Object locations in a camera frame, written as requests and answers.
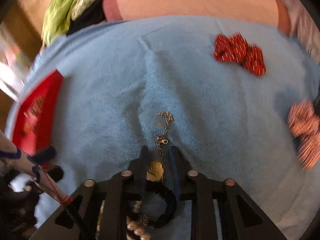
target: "pearl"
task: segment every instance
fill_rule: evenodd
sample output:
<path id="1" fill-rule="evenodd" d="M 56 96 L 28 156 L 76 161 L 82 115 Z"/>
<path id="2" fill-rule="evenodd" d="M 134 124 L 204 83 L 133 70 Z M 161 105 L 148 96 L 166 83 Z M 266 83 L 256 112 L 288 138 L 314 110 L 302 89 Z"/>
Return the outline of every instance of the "pearl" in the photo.
<path id="1" fill-rule="evenodd" d="M 137 227 L 138 227 L 138 224 L 135 221 L 131 221 L 129 222 L 129 224 L 127 224 L 127 229 L 130 231 L 135 230 Z"/>
<path id="2" fill-rule="evenodd" d="M 31 191 L 32 190 L 32 187 L 27 185 L 27 186 L 24 186 L 24 191 Z"/>
<path id="3" fill-rule="evenodd" d="M 137 228 L 137 229 L 134 231 L 134 234 L 135 234 L 136 236 L 141 236 L 143 233 L 144 233 L 144 229 L 143 229 L 143 228 Z"/>
<path id="4" fill-rule="evenodd" d="M 140 236 L 140 240 L 150 240 L 151 235 L 149 233 L 144 233 Z"/>

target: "metal bolt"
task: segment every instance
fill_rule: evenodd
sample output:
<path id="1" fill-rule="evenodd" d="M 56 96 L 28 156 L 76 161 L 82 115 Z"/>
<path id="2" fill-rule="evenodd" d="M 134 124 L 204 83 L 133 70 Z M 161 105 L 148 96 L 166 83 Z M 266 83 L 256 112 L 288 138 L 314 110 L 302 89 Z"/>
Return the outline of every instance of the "metal bolt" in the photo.
<path id="1" fill-rule="evenodd" d="M 132 175 L 132 171 L 125 170 L 121 172 L 121 176 L 130 177 Z"/>
<path id="2" fill-rule="evenodd" d="M 94 180 L 93 179 L 87 179 L 83 185 L 85 185 L 86 187 L 93 187 L 95 184 Z"/>
<path id="3" fill-rule="evenodd" d="M 234 186 L 235 184 L 236 184 L 236 182 L 233 180 L 233 179 L 226 179 L 225 181 L 224 181 L 224 184 L 226 185 L 226 186 Z"/>
<path id="4" fill-rule="evenodd" d="M 194 170 L 191 170 L 191 171 L 188 171 L 188 176 L 190 177 L 196 177 L 198 176 L 198 171 L 194 171 Z"/>

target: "light blue towel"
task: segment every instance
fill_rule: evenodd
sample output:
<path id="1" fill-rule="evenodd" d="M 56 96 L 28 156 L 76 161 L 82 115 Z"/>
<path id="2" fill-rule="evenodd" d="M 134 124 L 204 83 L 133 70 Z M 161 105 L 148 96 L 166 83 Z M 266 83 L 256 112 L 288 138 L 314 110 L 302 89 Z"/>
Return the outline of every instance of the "light blue towel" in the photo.
<path id="1" fill-rule="evenodd" d="M 262 48 L 264 76 L 212 58 L 216 35 L 235 32 Z M 234 178 L 288 240 L 299 239 L 313 219 L 320 166 L 303 170 L 286 120 L 293 103 L 316 97 L 320 75 L 296 40 L 275 28 L 213 17 L 103 24 L 61 36 L 38 55 L 22 97 L 54 68 L 64 81 L 52 144 L 67 193 L 86 179 L 109 179 L 125 169 L 143 145 L 159 159 L 155 137 L 163 127 L 156 115 L 170 111 L 170 145 L 207 177 Z M 57 206 L 43 195 L 39 223 Z M 143 210 L 163 212 L 158 205 Z M 179 203 L 169 225 L 148 231 L 153 240 L 189 239 L 190 216 L 190 203 Z"/>

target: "red book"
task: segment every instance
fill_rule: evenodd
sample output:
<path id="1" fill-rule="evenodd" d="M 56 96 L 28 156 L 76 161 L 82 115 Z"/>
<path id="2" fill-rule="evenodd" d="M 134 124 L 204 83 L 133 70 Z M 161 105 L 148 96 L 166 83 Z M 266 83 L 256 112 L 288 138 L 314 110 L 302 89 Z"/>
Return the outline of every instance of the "red book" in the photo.
<path id="1" fill-rule="evenodd" d="M 29 155 L 51 145 L 52 119 L 62 80 L 55 70 L 21 104 L 12 141 Z"/>

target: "wooden furniture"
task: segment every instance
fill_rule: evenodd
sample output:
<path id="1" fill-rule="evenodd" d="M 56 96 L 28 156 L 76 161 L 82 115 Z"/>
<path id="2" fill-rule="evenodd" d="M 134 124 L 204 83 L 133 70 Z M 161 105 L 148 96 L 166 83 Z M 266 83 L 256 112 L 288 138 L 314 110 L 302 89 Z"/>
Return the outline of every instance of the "wooden furniture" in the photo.
<path id="1" fill-rule="evenodd" d="M 41 37 L 17 1 L 12 3 L 3 22 L 17 46 L 33 62 L 42 46 Z"/>
<path id="2" fill-rule="evenodd" d="M 7 116 L 13 100 L 0 90 L 0 130 L 4 131 Z"/>

